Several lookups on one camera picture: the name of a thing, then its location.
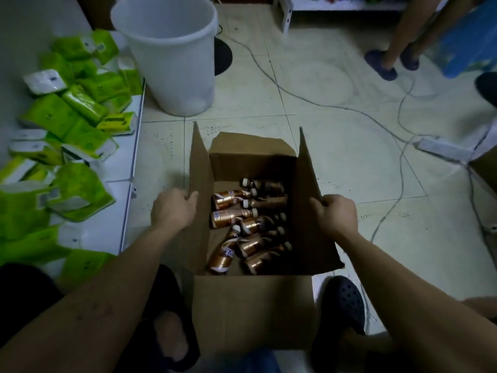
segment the trash can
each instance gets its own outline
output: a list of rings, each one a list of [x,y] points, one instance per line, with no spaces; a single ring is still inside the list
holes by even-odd
[[[209,0],[118,0],[110,12],[159,106],[193,116],[214,102],[214,36]]]

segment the person's right hand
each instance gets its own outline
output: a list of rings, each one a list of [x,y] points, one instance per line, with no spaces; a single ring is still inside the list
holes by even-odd
[[[342,195],[324,195],[321,201],[313,197],[309,201],[316,211],[321,230],[338,244],[359,233],[353,200]]]
[[[195,217],[197,199],[197,191],[192,192],[190,198],[185,190],[179,188],[161,192],[150,213],[152,227],[170,228],[174,232],[186,228]]]

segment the coffee bottle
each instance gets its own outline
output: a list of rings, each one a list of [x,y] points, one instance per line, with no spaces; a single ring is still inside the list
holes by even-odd
[[[244,208],[278,209],[286,207],[288,195],[277,197],[258,197],[255,199],[245,199]]]
[[[286,215],[278,213],[273,216],[258,216],[242,220],[240,226],[246,235],[265,232],[286,222]]]
[[[285,236],[285,229],[278,226],[276,230],[265,233],[255,233],[248,237],[238,238],[238,248],[243,257],[250,257],[262,250],[276,245]]]
[[[279,194],[285,193],[285,188],[281,182],[268,180],[250,180],[244,178],[242,186],[246,188],[256,188],[260,193]]]
[[[271,268],[277,264],[282,256],[291,250],[292,245],[290,242],[285,242],[249,257],[244,261],[244,264],[252,275],[270,274]]]
[[[211,227],[212,229],[224,228],[239,224],[241,220],[257,217],[259,213],[257,209],[224,209],[211,213]]]
[[[240,231],[240,226],[233,225],[226,236],[226,240],[212,252],[207,266],[215,274],[224,274],[228,271],[235,255]]]
[[[244,199],[250,199],[251,197],[254,196],[257,196],[257,190],[255,188],[251,188],[250,191],[247,190],[223,191],[212,195],[212,204],[215,210],[219,211],[231,205],[241,203],[243,202]]]

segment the tile floor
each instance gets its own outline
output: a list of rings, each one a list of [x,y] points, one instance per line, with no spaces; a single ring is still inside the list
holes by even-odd
[[[316,103],[367,112],[403,138],[410,134],[400,119],[418,133],[433,133],[462,143],[488,123],[495,110],[473,87],[475,74],[454,80],[442,77],[426,58],[420,70],[400,66],[397,81],[385,82],[362,59],[364,50],[386,48],[394,25],[339,21],[329,14],[295,14],[287,37],[279,29],[281,15],[269,5],[218,7],[224,33],[233,50],[233,64],[216,78],[214,105],[194,118],[167,115],[147,94],[127,239],[131,242],[150,224],[157,193],[173,186],[188,187],[189,148],[196,120],[207,147],[219,131],[282,138],[299,146],[304,128],[322,193],[341,193],[357,202],[360,231],[370,236],[400,194],[399,156],[402,146],[369,118],[357,112],[314,106],[278,89],[252,61],[248,51],[226,34],[249,45],[260,65],[289,91]],[[497,273],[482,243],[468,198],[465,171],[414,147],[402,160],[405,199],[380,229],[376,243],[425,280],[457,299],[497,295]],[[476,184],[476,203],[483,220],[497,220],[497,201]],[[174,265],[180,242],[165,257]],[[359,280],[347,256],[345,269],[328,275]],[[315,280],[315,292],[326,275]],[[384,328],[374,311],[369,331]],[[299,351],[279,351],[283,372],[310,371]]]

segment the pile of tissue packs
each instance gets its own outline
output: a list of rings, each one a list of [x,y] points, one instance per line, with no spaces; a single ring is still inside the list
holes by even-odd
[[[35,99],[0,168],[0,265],[63,260],[60,279],[74,288],[113,255],[84,250],[81,228],[51,215],[78,223],[115,202],[99,168],[119,149],[112,136],[134,133],[137,116],[124,111],[143,80],[106,30],[55,38],[38,68],[23,77]]]

